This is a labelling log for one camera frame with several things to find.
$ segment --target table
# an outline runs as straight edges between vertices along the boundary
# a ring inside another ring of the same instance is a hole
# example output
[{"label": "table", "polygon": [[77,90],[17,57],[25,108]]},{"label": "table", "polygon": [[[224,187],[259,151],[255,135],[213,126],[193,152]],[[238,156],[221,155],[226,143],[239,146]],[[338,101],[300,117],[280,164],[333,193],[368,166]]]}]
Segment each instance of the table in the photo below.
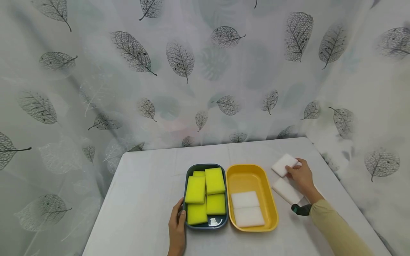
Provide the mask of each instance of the table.
[{"label": "table", "polygon": [[[306,159],[315,186],[374,251],[389,255],[381,240],[307,138],[129,152],[122,156],[83,256],[166,255],[172,206],[184,195],[185,175],[198,163],[257,164],[272,184],[271,166],[284,153]],[[275,191],[279,225],[246,233],[230,222],[220,230],[187,229],[186,256],[333,255],[310,217],[298,216]]]}]

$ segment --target dark blue tray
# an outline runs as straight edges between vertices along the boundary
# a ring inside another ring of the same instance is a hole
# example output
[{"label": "dark blue tray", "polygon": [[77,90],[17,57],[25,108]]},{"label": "dark blue tray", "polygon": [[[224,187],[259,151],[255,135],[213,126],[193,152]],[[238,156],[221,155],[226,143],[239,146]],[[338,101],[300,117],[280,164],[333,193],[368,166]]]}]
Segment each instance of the dark blue tray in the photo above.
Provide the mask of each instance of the dark blue tray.
[{"label": "dark blue tray", "polygon": [[[205,164],[196,164],[191,166],[188,171],[187,171],[187,178],[185,180],[185,192],[184,192],[184,197],[187,193],[187,185],[188,185],[188,177],[192,176],[194,171],[204,171],[205,169],[210,169],[210,168],[218,168],[220,167],[222,169],[222,176],[223,176],[223,182],[225,183],[225,189],[226,189],[226,177],[225,177],[225,170],[222,168],[222,166],[214,164],[214,163],[205,163]],[[228,196],[227,192],[225,191],[225,215],[208,215],[208,223],[203,223],[203,224],[198,224],[198,225],[189,225],[187,220],[185,221],[185,224],[191,228],[191,229],[198,229],[198,230],[208,230],[208,229],[219,229],[223,226],[225,226],[226,222],[229,219],[229,210],[228,210]],[[187,212],[187,217],[188,217],[188,205],[184,203],[183,206],[184,210]]]}]

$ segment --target sleeve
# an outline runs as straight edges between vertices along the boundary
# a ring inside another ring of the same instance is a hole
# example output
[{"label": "sleeve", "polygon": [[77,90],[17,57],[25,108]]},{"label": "sleeve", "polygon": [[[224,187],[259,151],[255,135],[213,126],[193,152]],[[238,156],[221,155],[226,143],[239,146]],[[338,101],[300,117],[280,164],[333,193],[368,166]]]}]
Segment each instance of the sleeve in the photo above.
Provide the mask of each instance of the sleeve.
[{"label": "sleeve", "polygon": [[310,209],[310,216],[313,223],[328,241],[335,256],[374,255],[328,201],[322,199],[313,204]]}]

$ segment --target yellow tray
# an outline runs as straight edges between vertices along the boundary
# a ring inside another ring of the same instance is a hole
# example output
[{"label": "yellow tray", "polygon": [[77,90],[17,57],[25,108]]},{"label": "yellow tray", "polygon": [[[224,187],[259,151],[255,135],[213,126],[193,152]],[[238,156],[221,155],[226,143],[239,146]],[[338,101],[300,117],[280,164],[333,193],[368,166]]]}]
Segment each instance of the yellow tray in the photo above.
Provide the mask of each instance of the yellow tray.
[{"label": "yellow tray", "polygon": [[[244,232],[268,232],[277,227],[279,216],[275,201],[268,177],[260,166],[242,164],[229,167],[226,171],[226,190],[228,193],[229,218],[237,229]],[[248,191],[256,191],[265,220],[264,226],[240,228],[236,225],[231,194]]]}]

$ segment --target leaf pattern curtain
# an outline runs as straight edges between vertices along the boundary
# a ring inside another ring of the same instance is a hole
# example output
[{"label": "leaf pattern curtain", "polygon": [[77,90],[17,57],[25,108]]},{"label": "leaf pattern curtain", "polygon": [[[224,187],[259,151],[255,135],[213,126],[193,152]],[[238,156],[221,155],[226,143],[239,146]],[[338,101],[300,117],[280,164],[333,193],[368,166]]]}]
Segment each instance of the leaf pattern curtain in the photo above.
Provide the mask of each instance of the leaf pattern curtain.
[{"label": "leaf pattern curtain", "polygon": [[127,151],[307,135],[407,255],[389,220],[409,211],[410,7],[393,2],[3,1],[0,248],[81,255]]}]

